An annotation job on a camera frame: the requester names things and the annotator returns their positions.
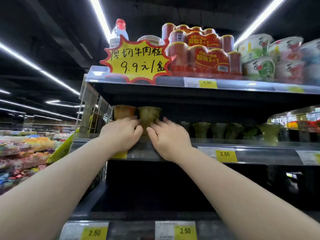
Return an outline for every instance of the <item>hand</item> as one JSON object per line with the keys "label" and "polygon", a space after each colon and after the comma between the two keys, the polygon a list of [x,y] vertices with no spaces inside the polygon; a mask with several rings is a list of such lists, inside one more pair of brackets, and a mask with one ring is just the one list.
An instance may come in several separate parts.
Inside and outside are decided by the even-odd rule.
{"label": "hand", "polygon": [[151,128],[147,127],[149,138],[165,160],[176,163],[176,160],[186,153],[188,149],[192,149],[188,132],[180,125],[173,123],[166,117],[163,122],[157,120],[157,124],[151,124]]}
{"label": "hand", "polygon": [[143,128],[139,123],[136,116],[109,122],[102,127],[99,139],[114,153],[127,151],[142,135]]}

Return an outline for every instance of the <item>plastic bottle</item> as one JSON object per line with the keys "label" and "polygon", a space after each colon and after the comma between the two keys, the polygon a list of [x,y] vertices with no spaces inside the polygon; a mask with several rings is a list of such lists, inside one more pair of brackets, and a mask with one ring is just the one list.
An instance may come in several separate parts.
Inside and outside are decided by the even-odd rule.
{"label": "plastic bottle", "polygon": [[119,45],[120,35],[123,35],[127,40],[129,40],[126,32],[126,22],[119,18],[115,22],[115,27],[112,30],[109,48],[116,48]]}

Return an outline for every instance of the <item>red bottle cap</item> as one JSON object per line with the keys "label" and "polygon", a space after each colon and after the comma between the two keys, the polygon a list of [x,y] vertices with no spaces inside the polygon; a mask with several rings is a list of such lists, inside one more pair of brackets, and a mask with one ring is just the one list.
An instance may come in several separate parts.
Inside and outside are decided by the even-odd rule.
{"label": "red bottle cap", "polygon": [[121,18],[118,18],[117,21],[115,22],[115,24],[121,30],[126,29],[126,22]]}

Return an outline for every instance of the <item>forearm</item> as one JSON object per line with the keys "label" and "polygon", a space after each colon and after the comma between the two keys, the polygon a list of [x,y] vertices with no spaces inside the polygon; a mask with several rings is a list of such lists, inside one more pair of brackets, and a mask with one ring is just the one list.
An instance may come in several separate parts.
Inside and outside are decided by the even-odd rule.
{"label": "forearm", "polygon": [[238,238],[320,239],[318,222],[199,150],[176,162]]}
{"label": "forearm", "polygon": [[100,140],[89,141],[2,195],[0,239],[52,240],[114,153]]}

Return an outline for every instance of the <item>person's left hand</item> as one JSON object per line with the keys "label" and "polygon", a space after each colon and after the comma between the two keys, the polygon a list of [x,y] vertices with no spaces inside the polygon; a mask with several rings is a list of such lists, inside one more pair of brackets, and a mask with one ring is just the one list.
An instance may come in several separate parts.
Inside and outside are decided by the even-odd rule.
{"label": "person's left hand", "polygon": [[142,135],[143,128],[139,124],[136,116],[109,122],[102,127],[99,139],[114,153],[127,151]]}

